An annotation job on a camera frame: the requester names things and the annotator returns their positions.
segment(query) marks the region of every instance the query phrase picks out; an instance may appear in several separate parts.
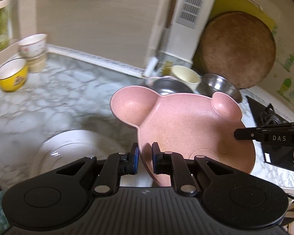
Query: stove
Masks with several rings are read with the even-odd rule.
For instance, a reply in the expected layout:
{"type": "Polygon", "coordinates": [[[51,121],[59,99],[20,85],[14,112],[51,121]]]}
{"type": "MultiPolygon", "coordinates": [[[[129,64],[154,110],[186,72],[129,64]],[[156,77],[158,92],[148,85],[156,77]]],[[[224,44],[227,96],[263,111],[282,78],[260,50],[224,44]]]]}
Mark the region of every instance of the stove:
{"type": "MultiPolygon", "coordinates": [[[[272,104],[268,107],[246,96],[248,104],[257,127],[288,123],[277,115],[272,104]]],[[[294,171],[294,147],[280,147],[261,144],[265,162],[274,166],[294,171]]]]}

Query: stacked cup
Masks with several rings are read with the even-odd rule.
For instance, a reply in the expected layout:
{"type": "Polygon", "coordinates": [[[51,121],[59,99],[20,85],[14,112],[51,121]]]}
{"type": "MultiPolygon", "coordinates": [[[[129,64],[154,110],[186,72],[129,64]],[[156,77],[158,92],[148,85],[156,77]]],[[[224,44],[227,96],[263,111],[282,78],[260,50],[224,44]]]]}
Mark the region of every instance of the stacked cup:
{"type": "Polygon", "coordinates": [[[36,73],[46,67],[47,34],[35,34],[18,42],[21,55],[28,60],[29,72],[36,73]]]}

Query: metal bowl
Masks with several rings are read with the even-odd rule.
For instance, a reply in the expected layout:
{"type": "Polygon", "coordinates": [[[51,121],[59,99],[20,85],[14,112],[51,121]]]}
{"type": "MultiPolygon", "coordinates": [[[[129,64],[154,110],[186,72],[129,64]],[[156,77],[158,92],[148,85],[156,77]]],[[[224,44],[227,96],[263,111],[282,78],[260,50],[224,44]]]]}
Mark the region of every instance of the metal bowl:
{"type": "Polygon", "coordinates": [[[237,103],[242,102],[241,93],[227,79],[215,74],[205,74],[202,81],[206,84],[211,95],[215,92],[222,92],[232,97],[237,103]]]}
{"type": "Polygon", "coordinates": [[[147,87],[162,96],[174,93],[194,93],[187,85],[174,78],[159,78],[147,87]]]}

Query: marble countertop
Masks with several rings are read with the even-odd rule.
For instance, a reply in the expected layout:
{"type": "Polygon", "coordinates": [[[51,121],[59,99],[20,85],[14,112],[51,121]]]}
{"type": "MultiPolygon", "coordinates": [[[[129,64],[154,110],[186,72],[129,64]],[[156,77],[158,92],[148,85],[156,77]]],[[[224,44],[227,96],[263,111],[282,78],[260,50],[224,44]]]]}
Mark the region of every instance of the marble countertop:
{"type": "MultiPolygon", "coordinates": [[[[21,89],[13,93],[0,90],[0,186],[8,188],[27,179],[39,147],[64,131],[92,130],[129,150],[137,140],[136,130],[113,116],[109,102],[118,89],[141,83],[142,79],[133,76],[48,54],[46,69],[30,74],[21,89]]],[[[245,95],[266,103],[248,90],[243,91],[242,121],[246,127],[255,127],[245,95]]],[[[252,175],[280,187],[294,188],[294,172],[264,163],[260,143],[254,141],[254,145],[256,163],[252,175]]]]}

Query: air vent slot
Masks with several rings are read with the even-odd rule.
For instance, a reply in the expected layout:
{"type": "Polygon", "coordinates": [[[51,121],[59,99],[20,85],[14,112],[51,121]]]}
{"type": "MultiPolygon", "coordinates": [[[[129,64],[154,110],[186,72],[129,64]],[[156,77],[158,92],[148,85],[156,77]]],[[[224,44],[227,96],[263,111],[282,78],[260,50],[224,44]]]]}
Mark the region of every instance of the air vent slot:
{"type": "Polygon", "coordinates": [[[190,28],[195,28],[202,3],[203,0],[184,0],[176,22],[190,28]]]}

